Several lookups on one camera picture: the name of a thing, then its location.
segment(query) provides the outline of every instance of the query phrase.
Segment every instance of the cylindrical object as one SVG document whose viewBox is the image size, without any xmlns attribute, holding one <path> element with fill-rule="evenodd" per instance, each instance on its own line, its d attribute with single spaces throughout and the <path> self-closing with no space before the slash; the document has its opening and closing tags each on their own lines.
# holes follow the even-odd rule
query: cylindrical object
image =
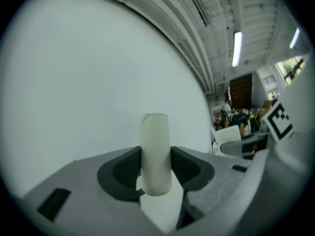
<svg viewBox="0 0 315 236">
<path fill-rule="evenodd" d="M 150 196 L 164 195 L 172 188 L 167 115 L 144 115 L 140 140 L 142 190 Z"/>
</svg>

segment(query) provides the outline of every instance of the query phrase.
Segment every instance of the ceiling light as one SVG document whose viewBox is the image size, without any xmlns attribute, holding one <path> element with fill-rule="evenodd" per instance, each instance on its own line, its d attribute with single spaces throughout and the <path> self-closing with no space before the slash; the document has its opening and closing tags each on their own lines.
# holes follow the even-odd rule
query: ceiling light
<svg viewBox="0 0 315 236">
<path fill-rule="evenodd" d="M 234 54 L 232 66 L 236 67 L 240 61 L 243 34 L 239 31 L 234 34 Z"/>
<path fill-rule="evenodd" d="M 290 44 L 290 49 L 292 49 L 297 41 L 297 38 L 299 37 L 299 34 L 300 34 L 300 30 L 298 28 L 296 28 L 296 31 L 295 31 L 295 34 L 294 34 L 294 37 L 291 41 L 291 44 Z"/>
</svg>

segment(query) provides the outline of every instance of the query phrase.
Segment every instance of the qr code tag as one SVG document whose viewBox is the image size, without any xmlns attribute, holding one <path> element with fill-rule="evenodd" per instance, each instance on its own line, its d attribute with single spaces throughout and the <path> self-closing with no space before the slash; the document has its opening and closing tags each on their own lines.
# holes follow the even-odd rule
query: qr code tag
<svg viewBox="0 0 315 236">
<path fill-rule="evenodd" d="M 276 142 L 289 137 L 294 132 L 290 118 L 280 101 L 275 103 L 263 119 Z"/>
</svg>

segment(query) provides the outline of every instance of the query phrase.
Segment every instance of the ceiling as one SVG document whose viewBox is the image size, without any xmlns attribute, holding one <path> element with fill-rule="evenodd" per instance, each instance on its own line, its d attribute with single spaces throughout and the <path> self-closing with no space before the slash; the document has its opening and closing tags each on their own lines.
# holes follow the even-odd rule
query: ceiling
<svg viewBox="0 0 315 236">
<path fill-rule="evenodd" d="M 153 25 L 186 61 L 205 94 L 264 65 L 310 51 L 283 0 L 114 0 Z M 234 33 L 243 33 L 240 62 L 232 67 Z"/>
</svg>

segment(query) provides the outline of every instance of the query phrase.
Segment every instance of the gray armrest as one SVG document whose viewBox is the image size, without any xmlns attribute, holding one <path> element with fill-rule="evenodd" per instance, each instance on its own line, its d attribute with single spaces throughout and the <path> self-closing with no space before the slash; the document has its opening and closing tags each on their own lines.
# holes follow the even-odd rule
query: gray armrest
<svg viewBox="0 0 315 236">
<path fill-rule="evenodd" d="M 265 139 L 265 137 L 268 136 L 268 134 L 269 133 L 256 133 L 253 136 L 240 141 L 222 144 L 220 150 L 222 153 L 227 155 L 242 157 L 244 156 L 244 154 L 242 153 L 244 145 L 249 145 L 251 143 L 255 143 L 262 139 Z"/>
</svg>

